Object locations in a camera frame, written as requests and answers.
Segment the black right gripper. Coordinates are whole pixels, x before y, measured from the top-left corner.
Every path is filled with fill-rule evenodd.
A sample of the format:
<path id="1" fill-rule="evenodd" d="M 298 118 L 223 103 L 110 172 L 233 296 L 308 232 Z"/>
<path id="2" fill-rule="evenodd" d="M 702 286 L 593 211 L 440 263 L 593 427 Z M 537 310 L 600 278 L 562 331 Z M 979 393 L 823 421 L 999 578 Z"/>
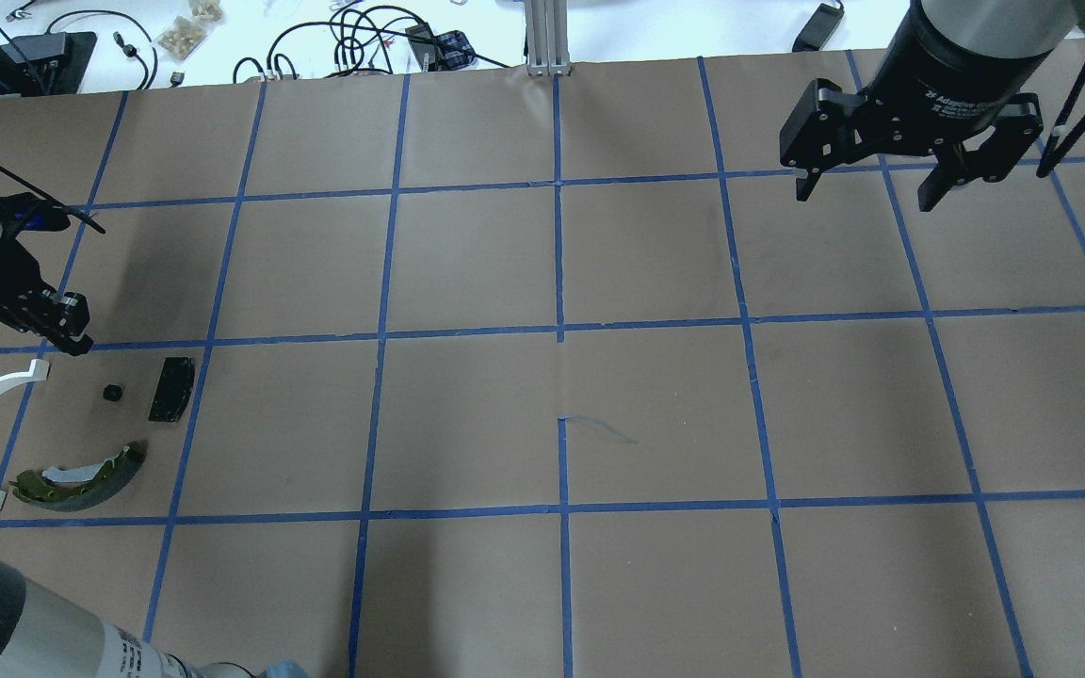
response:
<path id="1" fill-rule="evenodd" d="M 809 201 L 826 170 L 875 154 L 935 158 L 916 192 L 920 212 L 952 189 L 1003 180 L 1044 129 L 1038 95 L 1024 91 L 1042 61 L 970 50 L 910 9 L 868 85 L 852 93 L 815 78 L 789 113 L 778 150 L 796 201 Z"/>

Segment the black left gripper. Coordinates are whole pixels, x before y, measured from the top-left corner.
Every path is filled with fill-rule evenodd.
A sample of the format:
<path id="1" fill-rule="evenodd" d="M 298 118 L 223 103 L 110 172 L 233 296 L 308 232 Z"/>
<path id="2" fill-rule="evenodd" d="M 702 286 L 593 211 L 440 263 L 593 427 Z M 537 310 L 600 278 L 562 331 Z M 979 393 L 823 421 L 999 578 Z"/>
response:
<path id="1" fill-rule="evenodd" d="M 81 356 L 94 340 L 87 335 L 89 303 L 81 293 L 59 293 L 44 282 L 39 263 L 16 240 L 0 243 L 0 323 L 35 333 L 59 351 Z"/>

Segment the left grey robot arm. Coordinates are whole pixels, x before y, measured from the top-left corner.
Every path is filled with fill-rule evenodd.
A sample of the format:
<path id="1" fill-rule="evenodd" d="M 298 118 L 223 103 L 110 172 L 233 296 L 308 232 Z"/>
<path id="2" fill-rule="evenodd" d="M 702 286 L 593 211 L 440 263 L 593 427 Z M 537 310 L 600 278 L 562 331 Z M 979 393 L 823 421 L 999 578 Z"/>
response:
<path id="1" fill-rule="evenodd" d="M 58 296 L 18 243 L 27 214 L 0 205 L 0 306 L 21 331 L 87 350 L 86 302 Z M 0 677 L 246 677 L 229 662 L 194 665 L 103 621 L 0 559 Z"/>

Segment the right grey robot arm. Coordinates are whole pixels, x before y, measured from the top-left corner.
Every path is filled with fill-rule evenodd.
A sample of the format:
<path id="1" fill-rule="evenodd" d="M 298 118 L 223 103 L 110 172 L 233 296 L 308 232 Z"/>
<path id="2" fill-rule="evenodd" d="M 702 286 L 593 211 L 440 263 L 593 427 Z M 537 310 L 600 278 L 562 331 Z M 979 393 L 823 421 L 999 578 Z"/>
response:
<path id="1" fill-rule="evenodd" d="M 797 202 L 824 172 L 877 154 L 933 157 L 917 190 L 931 212 L 953 188 L 1006 179 L 1047 137 L 1037 172 L 1049 175 L 1085 132 L 1065 103 L 1044 124 L 1030 77 L 1073 29 L 1077 1 L 912 1 L 875 77 L 856 93 L 826 78 L 802 91 L 779 133 L 779 159 L 795 171 Z"/>

